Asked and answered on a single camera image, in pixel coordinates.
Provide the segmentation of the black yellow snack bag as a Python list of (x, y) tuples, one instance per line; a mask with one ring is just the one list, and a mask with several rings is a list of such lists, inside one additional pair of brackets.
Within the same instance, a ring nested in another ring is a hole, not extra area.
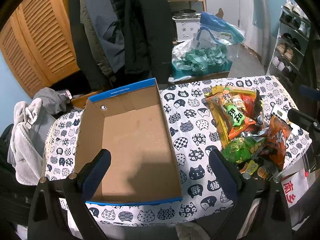
[(248, 160), (239, 172), (241, 174), (248, 173), (257, 180), (270, 180), (279, 174), (277, 167), (272, 162), (263, 158)]

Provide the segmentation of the large orange chip bag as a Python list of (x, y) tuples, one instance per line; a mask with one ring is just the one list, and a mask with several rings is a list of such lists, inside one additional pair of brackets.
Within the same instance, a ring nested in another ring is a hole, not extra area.
[(287, 122), (275, 115), (271, 116), (263, 156), (274, 163), (279, 171), (284, 167), (286, 141), (291, 131), (292, 127)]

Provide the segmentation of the red snack bag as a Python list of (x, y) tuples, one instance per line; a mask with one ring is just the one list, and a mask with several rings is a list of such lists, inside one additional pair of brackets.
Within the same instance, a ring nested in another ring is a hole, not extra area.
[(263, 101), (259, 92), (256, 92), (255, 95), (242, 94), (241, 99), (243, 100), (246, 107), (246, 110), (244, 111), (245, 116), (253, 119), (257, 125), (263, 126)]

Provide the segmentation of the gold biscuit pack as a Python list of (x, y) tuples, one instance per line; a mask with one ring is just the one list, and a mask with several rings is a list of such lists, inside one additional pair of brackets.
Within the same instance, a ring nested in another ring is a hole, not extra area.
[(253, 95), (256, 94), (255, 91), (248, 88), (243, 88), (243, 87), (236, 88), (233, 86), (223, 86), (223, 85), (214, 86), (211, 88), (210, 92), (205, 94), (206, 102), (209, 106), (210, 112), (215, 121), (215, 125), (216, 125), (217, 131), (220, 137), (221, 145), (223, 148), (225, 148), (230, 143), (231, 140), (228, 140), (227, 138), (226, 124), (223, 121), (222, 117), (220, 116), (220, 110), (218, 110), (218, 107), (214, 106), (212, 102), (212, 97), (216, 93), (222, 92), (224, 89), (230, 89), (232, 92), (236, 92), (236, 93), (253, 94)]

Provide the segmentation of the orange green snack bag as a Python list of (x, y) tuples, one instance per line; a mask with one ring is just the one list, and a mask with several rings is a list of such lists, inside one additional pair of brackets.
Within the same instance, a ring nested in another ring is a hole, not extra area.
[(242, 94), (224, 89), (212, 97), (214, 106), (218, 107), (220, 116), (226, 124), (228, 140), (233, 140), (249, 126), (256, 124), (253, 119), (244, 114), (246, 107), (241, 99)]

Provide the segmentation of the white red sign paper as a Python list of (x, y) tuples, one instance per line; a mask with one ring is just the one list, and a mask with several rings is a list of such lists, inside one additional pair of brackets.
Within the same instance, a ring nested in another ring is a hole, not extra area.
[(309, 189), (304, 170), (296, 172), (281, 182), (288, 207), (294, 206)]

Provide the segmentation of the cat pattern tablecloth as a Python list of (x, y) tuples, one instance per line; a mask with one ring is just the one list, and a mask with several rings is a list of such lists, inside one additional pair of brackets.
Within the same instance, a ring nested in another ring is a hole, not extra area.
[[(296, 108), (285, 88), (274, 76), (254, 76), (195, 81), (173, 85), (160, 93), (164, 113), (176, 155), (182, 187), (182, 201), (158, 205), (105, 205), (89, 201), (87, 206), (99, 223), (127, 226), (164, 225), (192, 221), (211, 215), (231, 205), (215, 181), (208, 154), (213, 146), (221, 149), (221, 141), (204, 94), (214, 85), (241, 86), (258, 90), (263, 99), (264, 120), (279, 110)], [(65, 114), (57, 119), (48, 138), (45, 176), (50, 180), (64, 179), (75, 167), (76, 144), (83, 111)], [(308, 132), (292, 124), (287, 142), (284, 170), (306, 153), (312, 143)], [(213, 207), (200, 206), (201, 200), (215, 197)]]

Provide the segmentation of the grey fleece clothes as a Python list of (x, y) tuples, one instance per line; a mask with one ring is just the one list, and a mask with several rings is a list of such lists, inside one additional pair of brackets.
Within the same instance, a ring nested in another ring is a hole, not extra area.
[(54, 116), (65, 112), (70, 100), (67, 90), (46, 87), (35, 94), (31, 103), (16, 103), (7, 162), (15, 169), (20, 184), (36, 185), (41, 178), (48, 132), (56, 121)]

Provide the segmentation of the blue cardboard box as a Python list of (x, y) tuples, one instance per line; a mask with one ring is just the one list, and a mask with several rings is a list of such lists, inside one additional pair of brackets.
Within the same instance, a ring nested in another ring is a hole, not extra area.
[(86, 199), (108, 205), (155, 205), (182, 198), (180, 176), (155, 79), (88, 98), (79, 123), (75, 172), (101, 150), (103, 178)]

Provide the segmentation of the shoe rack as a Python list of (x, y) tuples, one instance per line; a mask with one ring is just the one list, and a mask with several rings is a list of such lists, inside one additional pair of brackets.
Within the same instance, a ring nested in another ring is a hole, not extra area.
[(296, 3), (281, 6), (279, 28), (267, 74), (292, 87), (300, 78), (312, 24)]

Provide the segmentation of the teal plastic bags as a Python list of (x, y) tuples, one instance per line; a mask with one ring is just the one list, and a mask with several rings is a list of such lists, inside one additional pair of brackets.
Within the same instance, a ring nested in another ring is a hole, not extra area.
[(198, 44), (187, 40), (173, 47), (171, 77), (175, 80), (187, 76), (200, 77), (228, 72), (233, 61), (224, 44)]

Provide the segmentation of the blue clear plastic bag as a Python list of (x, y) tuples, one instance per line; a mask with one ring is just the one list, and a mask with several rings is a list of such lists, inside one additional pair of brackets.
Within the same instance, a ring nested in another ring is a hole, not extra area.
[(207, 42), (230, 46), (244, 42), (245, 32), (225, 20), (203, 11), (195, 40), (203, 44)]

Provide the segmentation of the wooden shelf with pots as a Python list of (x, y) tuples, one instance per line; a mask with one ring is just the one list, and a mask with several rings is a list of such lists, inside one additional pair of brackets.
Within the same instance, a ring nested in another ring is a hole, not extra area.
[(167, 0), (174, 24), (173, 44), (193, 38), (200, 27), (201, 12), (207, 11), (206, 0)]

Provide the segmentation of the wooden louvre door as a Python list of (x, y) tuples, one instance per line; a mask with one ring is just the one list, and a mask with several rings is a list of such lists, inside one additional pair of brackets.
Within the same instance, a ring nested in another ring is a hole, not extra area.
[(21, 1), (1, 30), (1, 53), (31, 98), (78, 72), (68, 0)]

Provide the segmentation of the hanging dark coats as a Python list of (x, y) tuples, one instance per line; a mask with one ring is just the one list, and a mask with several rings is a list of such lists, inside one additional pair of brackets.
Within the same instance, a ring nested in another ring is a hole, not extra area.
[(167, 0), (68, 0), (76, 62), (93, 90), (171, 75), (173, 22)]

